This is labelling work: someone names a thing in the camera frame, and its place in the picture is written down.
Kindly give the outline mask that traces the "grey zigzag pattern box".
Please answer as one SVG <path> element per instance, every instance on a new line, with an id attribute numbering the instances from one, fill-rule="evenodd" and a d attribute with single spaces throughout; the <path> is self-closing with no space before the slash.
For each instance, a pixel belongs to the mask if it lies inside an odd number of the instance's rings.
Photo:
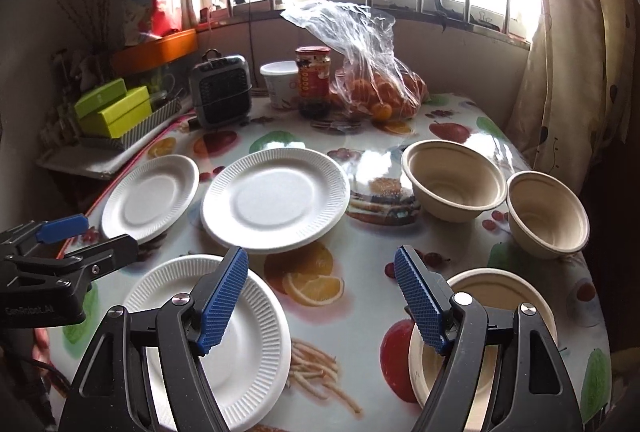
<path id="1" fill-rule="evenodd" d="M 180 100 L 178 98 L 174 98 L 163 107 L 152 112 L 152 114 L 137 123 L 120 137 L 107 138 L 83 136 L 79 139 L 79 144 L 88 148 L 100 148 L 112 150 L 113 152 L 123 152 L 136 144 L 138 140 L 142 139 L 142 137 L 147 136 L 149 132 L 152 132 L 162 123 L 174 116 L 180 109 Z"/>

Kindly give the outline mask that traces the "red label glass jar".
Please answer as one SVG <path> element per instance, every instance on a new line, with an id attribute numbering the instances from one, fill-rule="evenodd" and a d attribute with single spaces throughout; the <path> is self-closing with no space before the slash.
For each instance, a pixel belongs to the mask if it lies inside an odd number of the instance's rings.
<path id="1" fill-rule="evenodd" d="M 331 109 L 330 49 L 301 46 L 295 51 L 298 69 L 298 110 L 307 119 L 325 117 Z"/>

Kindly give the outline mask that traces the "white paper plate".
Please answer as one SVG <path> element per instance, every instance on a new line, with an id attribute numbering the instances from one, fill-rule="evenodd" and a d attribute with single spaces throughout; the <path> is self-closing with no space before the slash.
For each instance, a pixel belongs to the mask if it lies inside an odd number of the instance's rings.
<path id="1" fill-rule="evenodd" d="M 146 244 L 186 212 L 199 182 L 198 166 L 186 156 L 168 155 L 143 163 L 108 197 L 102 212 L 102 233 L 108 239 L 126 234 L 138 244 Z"/>
<path id="2" fill-rule="evenodd" d="M 270 148 L 239 158 L 213 179 L 201 221 L 227 248 L 288 252 L 332 230 L 349 198 L 348 177 L 332 158 L 308 148 Z"/>
<path id="3" fill-rule="evenodd" d="M 219 256 L 191 254 L 171 259 L 142 276 L 124 301 L 130 312 L 158 308 L 189 292 L 212 272 Z M 271 288 L 249 272 L 221 342 L 201 359 L 207 381 L 232 431 L 246 431 L 277 403 L 291 365 L 291 334 Z"/>

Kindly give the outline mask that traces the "lime green box upper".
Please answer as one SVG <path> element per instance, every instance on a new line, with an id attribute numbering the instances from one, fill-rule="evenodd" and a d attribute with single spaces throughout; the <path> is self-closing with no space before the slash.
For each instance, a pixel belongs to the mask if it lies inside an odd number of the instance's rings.
<path id="1" fill-rule="evenodd" d="M 110 106 L 116 100 L 120 100 L 127 93 L 125 81 L 122 78 L 115 79 L 93 88 L 85 93 L 75 103 L 74 111 L 78 120 L 86 118 L 89 114 Z"/>

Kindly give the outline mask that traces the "small grey heater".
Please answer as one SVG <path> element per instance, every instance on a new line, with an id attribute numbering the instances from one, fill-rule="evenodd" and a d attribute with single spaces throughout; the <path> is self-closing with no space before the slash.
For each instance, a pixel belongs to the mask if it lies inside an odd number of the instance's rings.
<path id="1" fill-rule="evenodd" d="M 192 68 L 189 84 L 196 118 L 203 129 L 241 120 L 252 108 L 252 80 L 242 55 L 224 56 L 210 48 Z"/>

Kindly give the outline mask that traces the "cream patterned curtain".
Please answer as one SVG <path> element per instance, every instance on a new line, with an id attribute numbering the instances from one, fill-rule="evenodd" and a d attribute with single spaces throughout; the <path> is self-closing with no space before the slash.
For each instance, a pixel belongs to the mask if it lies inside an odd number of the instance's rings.
<path id="1" fill-rule="evenodd" d="M 636 0 L 541 0 L 506 135 L 534 170 L 573 192 L 626 135 L 636 21 Z"/>

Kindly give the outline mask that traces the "lime green box lower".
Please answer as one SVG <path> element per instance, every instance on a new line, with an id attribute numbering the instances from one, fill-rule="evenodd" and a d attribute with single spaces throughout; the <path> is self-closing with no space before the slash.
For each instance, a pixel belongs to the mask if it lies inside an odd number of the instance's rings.
<path id="1" fill-rule="evenodd" d="M 152 114 L 150 94 L 146 86 L 132 88 L 110 106 L 79 120 L 85 136 L 119 138 Z"/>

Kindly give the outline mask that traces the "white plastic tub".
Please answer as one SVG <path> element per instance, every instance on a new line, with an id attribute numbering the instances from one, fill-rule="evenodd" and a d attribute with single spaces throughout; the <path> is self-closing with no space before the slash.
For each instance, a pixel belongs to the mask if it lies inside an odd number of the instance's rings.
<path id="1" fill-rule="evenodd" d="M 270 62 L 260 67 L 270 103 L 279 110 L 292 110 L 298 104 L 298 67 L 294 60 Z"/>

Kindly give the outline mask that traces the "orange tray shelf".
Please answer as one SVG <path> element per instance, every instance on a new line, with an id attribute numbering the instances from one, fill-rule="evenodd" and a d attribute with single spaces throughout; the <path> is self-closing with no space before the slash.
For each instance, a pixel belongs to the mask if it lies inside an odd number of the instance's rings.
<path id="1" fill-rule="evenodd" d="M 128 77 L 158 68 L 197 50 L 196 30 L 183 30 L 115 52 L 111 56 L 111 65 L 116 76 Z"/>

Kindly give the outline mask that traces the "lime green box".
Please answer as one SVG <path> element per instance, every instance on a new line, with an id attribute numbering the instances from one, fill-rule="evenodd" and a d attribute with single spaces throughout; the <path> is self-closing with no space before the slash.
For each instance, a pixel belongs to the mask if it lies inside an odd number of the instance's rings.
<path id="1" fill-rule="evenodd" d="M 152 114 L 150 94 L 146 86 L 132 88 L 110 106 L 79 120 L 85 136 L 119 138 Z"/>
<path id="2" fill-rule="evenodd" d="M 89 114 L 110 106 L 116 100 L 120 100 L 127 93 L 125 81 L 122 78 L 115 79 L 93 88 L 85 93 L 75 103 L 74 111 L 78 120 L 86 118 Z"/>

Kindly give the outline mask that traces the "white side shelf board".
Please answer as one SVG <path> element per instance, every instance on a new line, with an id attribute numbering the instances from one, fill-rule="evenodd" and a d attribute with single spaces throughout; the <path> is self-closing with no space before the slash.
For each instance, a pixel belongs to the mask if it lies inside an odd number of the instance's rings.
<path id="1" fill-rule="evenodd" d="M 180 100 L 180 102 L 181 109 L 174 116 L 123 152 L 88 148 L 78 143 L 48 150 L 36 160 L 37 166 L 49 171 L 79 175 L 85 178 L 97 178 L 98 180 L 114 178 L 116 173 L 131 158 L 134 158 L 146 144 L 151 143 L 157 135 L 167 129 L 179 114 L 185 114 L 192 107 L 190 97 Z"/>

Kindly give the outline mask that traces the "clear plastic bag of oranges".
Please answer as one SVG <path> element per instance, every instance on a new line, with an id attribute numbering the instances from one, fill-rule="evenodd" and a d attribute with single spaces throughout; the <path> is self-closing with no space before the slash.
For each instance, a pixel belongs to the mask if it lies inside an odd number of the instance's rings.
<path id="1" fill-rule="evenodd" d="M 413 118 L 427 96 L 423 79 L 395 56 L 395 18 L 370 6 L 315 0 L 281 16 L 343 57 L 330 99 L 347 117 L 378 123 Z"/>

